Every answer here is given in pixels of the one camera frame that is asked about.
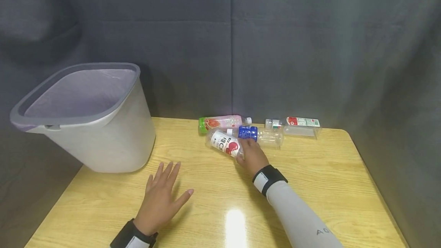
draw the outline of trash can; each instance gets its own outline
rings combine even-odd
[[[91,170],[132,172],[150,157],[155,130],[132,63],[85,63],[50,76],[11,111],[24,132],[42,133]]]

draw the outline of white arm sleeve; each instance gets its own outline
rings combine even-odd
[[[272,184],[266,197],[275,209],[291,246],[295,248],[342,248],[325,223],[285,182]]]
[[[143,242],[137,237],[133,237],[124,248],[149,248],[150,244]]]

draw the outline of right hand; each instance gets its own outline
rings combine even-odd
[[[244,158],[236,157],[237,163],[251,176],[270,164],[260,145],[254,139],[241,139],[239,143],[243,149]]]

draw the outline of empty plastic bottle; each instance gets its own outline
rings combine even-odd
[[[264,129],[256,126],[240,126],[232,129],[219,129],[234,138],[254,139],[262,147],[280,149],[283,144],[283,132],[279,129]]]
[[[265,120],[266,129],[281,129],[285,135],[303,135],[316,137],[320,130],[317,119],[287,117],[284,120]]]

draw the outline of trash can rim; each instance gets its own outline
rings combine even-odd
[[[135,71],[133,81],[130,83],[130,88],[124,93],[122,98],[118,100],[111,108],[104,112],[84,116],[84,117],[67,117],[67,118],[37,118],[37,117],[26,117],[24,116],[25,111],[30,107],[30,105],[35,102],[37,98],[43,95],[54,83],[61,80],[63,77],[83,70],[98,70],[98,69],[130,69]],[[15,106],[12,108],[10,113],[10,120],[15,126],[28,126],[37,127],[41,125],[53,125],[53,124],[83,124],[92,121],[99,120],[113,111],[115,111],[124,102],[128,94],[132,91],[136,81],[139,79],[140,68],[134,63],[128,62],[89,62],[81,63],[77,65],[72,65],[61,69],[60,71],[52,74],[45,81],[40,83],[36,88],[32,89],[25,97],[23,97]]]

